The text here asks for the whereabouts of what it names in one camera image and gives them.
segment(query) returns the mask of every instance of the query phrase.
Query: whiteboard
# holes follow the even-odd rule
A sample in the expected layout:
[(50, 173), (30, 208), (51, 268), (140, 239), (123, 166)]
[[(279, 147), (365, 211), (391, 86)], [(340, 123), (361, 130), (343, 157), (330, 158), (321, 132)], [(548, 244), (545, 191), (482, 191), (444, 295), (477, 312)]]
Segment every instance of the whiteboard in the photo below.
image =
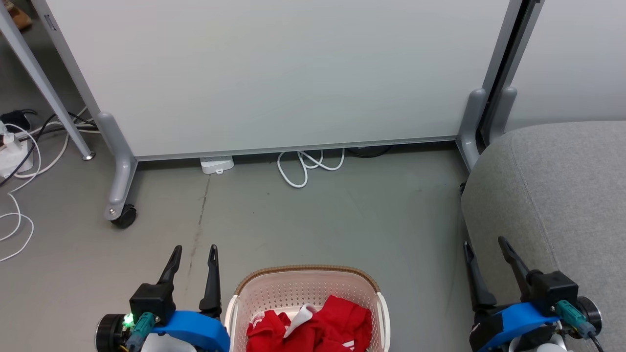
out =
[(626, 3), (547, 0), (511, 86), (506, 130), (626, 120)]
[(138, 156), (455, 136), (502, 0), (47, 0)]

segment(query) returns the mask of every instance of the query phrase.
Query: gray ottoman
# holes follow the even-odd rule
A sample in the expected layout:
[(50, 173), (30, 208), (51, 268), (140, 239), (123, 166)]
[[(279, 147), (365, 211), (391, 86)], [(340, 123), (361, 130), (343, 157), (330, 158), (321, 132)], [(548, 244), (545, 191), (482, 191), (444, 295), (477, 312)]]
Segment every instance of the gray ottoman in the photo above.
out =
[[(472, 170), (462, 207), (485, 282), (518, 302), (505, 236), (530, 269), (561, 270), (600, 308), (605, 351), (626, 349), (626, 122), (557, 123), (507, 133)], [(593, 343), (567, 339), (575, 352)]]

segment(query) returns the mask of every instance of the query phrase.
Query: red cloth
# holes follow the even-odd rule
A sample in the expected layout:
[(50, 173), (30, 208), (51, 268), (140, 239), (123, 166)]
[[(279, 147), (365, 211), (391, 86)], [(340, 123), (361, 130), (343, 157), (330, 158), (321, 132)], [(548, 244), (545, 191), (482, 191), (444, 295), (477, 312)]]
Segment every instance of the red cloth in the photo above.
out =
[(285, 313), (266, 311), (256, 326), (250, 323), (246, 351), (365, 352), (372, 340), (369, 309), (335, 296), (330, 296), (322, 310), (284, 338), (285, 327), (290, 324)]

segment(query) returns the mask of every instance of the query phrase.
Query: concrete floor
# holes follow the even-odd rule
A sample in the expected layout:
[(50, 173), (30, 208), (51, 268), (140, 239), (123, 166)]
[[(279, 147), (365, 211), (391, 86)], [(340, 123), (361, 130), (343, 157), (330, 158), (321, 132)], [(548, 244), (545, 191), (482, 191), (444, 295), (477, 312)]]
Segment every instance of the concrete floor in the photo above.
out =
[[(34, 17), (24, 37), (67, 109), (80, 110), (84, 104), (41, 21)], [(52, 111), (2, 38), (0, 60), (0, 111), (34, 108), (40, 117), (33, 123), (41, 123)], [(387, 299), (391, 351), (470, 350), (458, 188), (466, 175), (451, 146), (349, 157), (336, 172), (311, 171), (300, 190), (282, 180), (275, 155), (237, 158), (234, 169), (211, 177), (197, 160), (143, 163), (133, 183), (139, 216), (118, 230), (103, 218), (113, 158), (99, 136), (86, 139), (94, 160), (82, 161), (70, 143), (56, 166), (16, 192), (35, 232), (23, 253), (0, 263), (0, 351), (93, 351), (98, 320), (128, 312), (135, 289), (158, 279), (177, 244), (179, 309), (197, 309), (208, 250), (216, 244), (224, 304), (246, 275), (264, 267), (354, 266)], [(44, 164), (62, 141), (62, 133), (42, 138)], [(284, 167), (301, 181), (294, 158)], [(0, 194), (19, 183), (12, 180)], [(0, 214), (13, 211), (0, 195)], [(0, 220), (0, 234), (14, 223)], [(23, 227), (0, 242), (0, 257), (19, 249), (28, 232)]]

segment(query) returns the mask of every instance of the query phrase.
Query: white basket handle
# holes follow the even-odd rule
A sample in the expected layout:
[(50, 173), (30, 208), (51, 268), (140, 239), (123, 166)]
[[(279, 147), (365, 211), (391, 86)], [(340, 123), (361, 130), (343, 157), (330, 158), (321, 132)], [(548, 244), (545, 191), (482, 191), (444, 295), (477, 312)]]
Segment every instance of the white basket handle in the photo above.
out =
[(391, 344), (391, 325), (389, 319), (389, 308), (387, 308), (387, 301), (382, 293), (377, 292), (378, 295), (378, 318), (380, 320), (381, 329), (381, 343), (382, 350), (389, 352), (389, 345)]
[(228, 335), (230, 335), (230, 352), (233, 351), (235, 346), (235, 341), (233, 341), (233, 337), (235, 336), (235, 314), (237, 313), (237, 308), (239, 308), (239, 296), (234, 295), (233, 298), (228, 302), (228, 308), (226, 309), (226, 318), (224, 319), (224, 326), (226, 327), (226, 331)]

